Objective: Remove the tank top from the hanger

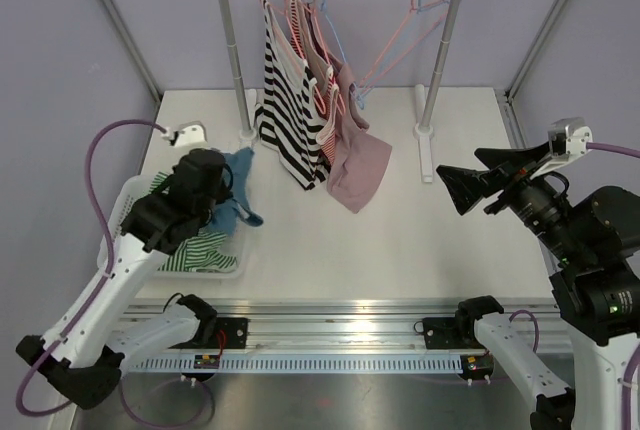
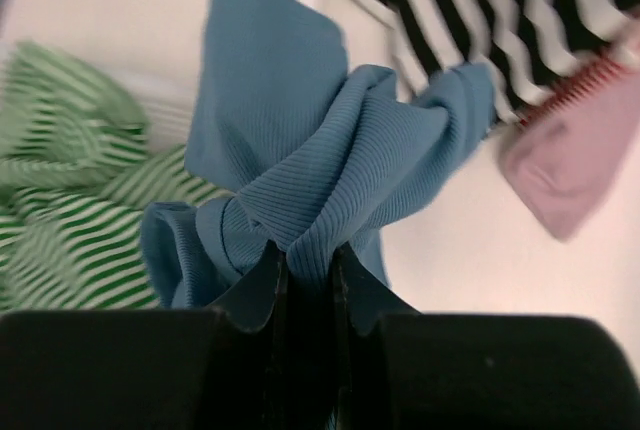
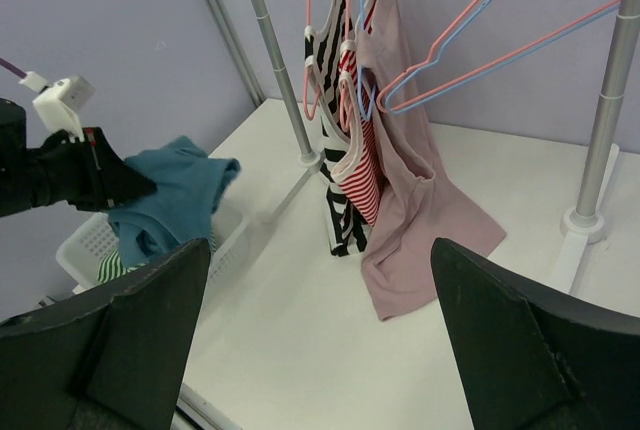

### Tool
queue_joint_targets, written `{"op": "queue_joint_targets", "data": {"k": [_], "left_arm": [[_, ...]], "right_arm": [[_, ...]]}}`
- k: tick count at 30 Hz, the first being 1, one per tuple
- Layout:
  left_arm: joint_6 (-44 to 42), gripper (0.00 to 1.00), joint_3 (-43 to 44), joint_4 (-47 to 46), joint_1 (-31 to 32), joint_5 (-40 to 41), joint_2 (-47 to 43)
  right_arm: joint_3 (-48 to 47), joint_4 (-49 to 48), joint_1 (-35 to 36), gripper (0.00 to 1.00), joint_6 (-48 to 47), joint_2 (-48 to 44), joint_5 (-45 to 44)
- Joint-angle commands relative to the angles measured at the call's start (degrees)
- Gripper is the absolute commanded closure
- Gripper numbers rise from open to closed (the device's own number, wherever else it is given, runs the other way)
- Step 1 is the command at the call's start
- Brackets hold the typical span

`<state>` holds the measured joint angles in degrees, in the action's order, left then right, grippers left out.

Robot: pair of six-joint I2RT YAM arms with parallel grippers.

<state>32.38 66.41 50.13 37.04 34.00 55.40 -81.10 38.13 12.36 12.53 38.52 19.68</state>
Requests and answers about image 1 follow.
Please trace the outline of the green striped tank top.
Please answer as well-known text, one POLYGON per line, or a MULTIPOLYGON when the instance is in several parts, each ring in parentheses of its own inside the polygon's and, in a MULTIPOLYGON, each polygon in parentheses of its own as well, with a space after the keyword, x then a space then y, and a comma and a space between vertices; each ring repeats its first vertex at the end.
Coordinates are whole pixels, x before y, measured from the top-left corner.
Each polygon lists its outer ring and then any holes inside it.
POLYGON ((236 202, 224 202, 195 237, 183 242, 160 267, 162 273, 231 273, 239 264, 236 252, 228 245, 237 226, 236 202))

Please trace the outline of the blue tank top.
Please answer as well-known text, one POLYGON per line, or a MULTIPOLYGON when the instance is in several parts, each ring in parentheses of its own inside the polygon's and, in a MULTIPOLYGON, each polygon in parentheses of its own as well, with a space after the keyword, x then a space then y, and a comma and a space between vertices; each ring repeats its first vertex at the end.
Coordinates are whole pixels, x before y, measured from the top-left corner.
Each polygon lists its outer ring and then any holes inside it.
POLYGON ((238 222, 250 227, 263 225, 263 218, 251 209, 247 182, 252 167, 254 150, 241 148, 235 153, 223 154, 229 169, 223 173, 224 182, 231 184, 231 197, 223 203, 216 203, 213 217, 206 229, 210 233, 233 236, 238 222))

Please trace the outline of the mauve pink tank top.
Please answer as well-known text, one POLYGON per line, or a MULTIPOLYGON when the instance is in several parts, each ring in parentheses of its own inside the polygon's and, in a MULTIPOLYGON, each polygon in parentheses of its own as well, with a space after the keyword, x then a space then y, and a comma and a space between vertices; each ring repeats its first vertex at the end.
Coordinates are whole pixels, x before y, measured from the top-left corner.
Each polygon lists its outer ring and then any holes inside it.
POLYGON ((330 167, 327 191, 356 214, 377 192, 389 164, 392 146, 369 133, 370 125, 360 115, 351 95, 355 77, 350 66, 339 61, 342 67, 338 78, 345 112, 336 115, 336 158, 330 167))

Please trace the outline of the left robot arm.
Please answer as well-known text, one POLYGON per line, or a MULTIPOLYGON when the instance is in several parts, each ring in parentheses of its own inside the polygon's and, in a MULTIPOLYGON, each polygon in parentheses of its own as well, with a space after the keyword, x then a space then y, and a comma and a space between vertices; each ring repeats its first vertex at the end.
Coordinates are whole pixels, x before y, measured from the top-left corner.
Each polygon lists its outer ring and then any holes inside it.
POLYGON ((88 410, 140 362, 175 345, 208 346, 217 312, 193 294, 126 331, 114 327, 146 281, 231 197, 232 185, 222 153, 197 148, 182 156, 157 188, 133 203, 120 234, 106 238, 106 263, 63 317, 19 342, 28 373, 40 373, 69 403, 88 410))

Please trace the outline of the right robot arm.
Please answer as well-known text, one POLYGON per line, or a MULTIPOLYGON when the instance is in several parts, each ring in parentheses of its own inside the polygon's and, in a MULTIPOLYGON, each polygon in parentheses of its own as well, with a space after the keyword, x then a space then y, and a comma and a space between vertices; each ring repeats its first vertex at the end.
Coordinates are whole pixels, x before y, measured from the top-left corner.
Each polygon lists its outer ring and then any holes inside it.
POLYGON ((573 384, 558 378, 514 332, 491 296, 462 301, 456 339, 480 344, 505 370, 530 408, 534 429, 635 429, 639 388, 639 279, 629 259, 639 248, 639 198, 604 186, 578 204, 547 177, 595 149, 587 142, 557 152, 480 148, 482 170, 441 165, 437 174, 458 213, 483 204, 512 211, 557 259, 552 294, 567 325, 573 384))

